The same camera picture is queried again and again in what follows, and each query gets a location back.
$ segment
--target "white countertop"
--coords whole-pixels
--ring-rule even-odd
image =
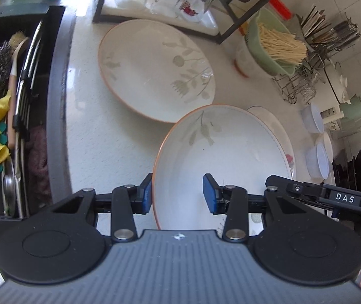
[[[213,11],[219,28],[231,20]],[[99,43],[113,24],[92,24],[91,7],[76,20],[69,61],[66,130],[72,190],[93,187],[109,193],[123,184],[139,184],[153,169],[159,147],[172,125],[149,120],[118,101],[105,86],[97,63]],[[252,81],[235,69],[234,53],[241,35],[235,32],[223,44],[191,36],[203,50],[214,71],[214,103],[248,109],[263,106],[277,116],[292,142],[296,179],[315,181],[306,168],[305,153],[314,138],[304,128],[302,106],[283,101],[271,79]],[[98,229],[109,234],[109,217],[101,216]],[[152,211],[135,216],[138,232],[156,228]]]

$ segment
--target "green basket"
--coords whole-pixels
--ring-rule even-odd
[[[255,61],[270,75],[286,74],[292,76],[295,73],[295,65],[275,61],[261,46],[258,23],[263,23],[267,29],[275,29],[282,33],[290,33],[286,26],[283,25],[271,11],[266,8],[262,8],[258,11],[249,21],[248,33],[245,35],[247,48]]]

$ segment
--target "silver bolt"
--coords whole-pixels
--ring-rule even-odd
[[[115,231],[113,235],[119,240],[128,240],[133,237],[134,232],[129,229],[119,229]]]
[[[226,232],[226,237],[230,240],[241,240],[245,238],[245,232],[240,229],[231,229]]]

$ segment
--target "small plate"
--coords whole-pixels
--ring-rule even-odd
[[[153,208],[158,228],[216,229],[225,215],[212,215],[202,191],[205,173],[220,186],[242,186],[263,195],[270,175],[291,178],[285,153],[256,116],[237,107],[210,105],[173,126],[153,169]],[[262,229],[260,214],[250,214],[250,235]]]
[[[213,102],[212,68],[199,47],[177,29],[136,19],[109,30],[99,66],[107,87],[136,112],[175,123]]]
[[[264,107],[253,106],[248,109],[248,112],[254,114],[259,120],[265,123],[265,126],[267,126],[276,137],[279,144],[282,146],[283,152],[285,152],[287,162],[289,163],[289,166],[291,168],[292,178],[295,179],[295,154],[293,153],[291,140],[289,139],[285,128],[283,128],[277,117]]]

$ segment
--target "black circular disc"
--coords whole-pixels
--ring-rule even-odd
[[[254,242],[260,263],[274,275],[309,286],[336,284],[361,268],[361,239],[349,228],[307,214],[267,227]]]
[[[37,214],[0,236],[0,271],[32,284],[75,279],[105,251],[103,236],[74,214]]]

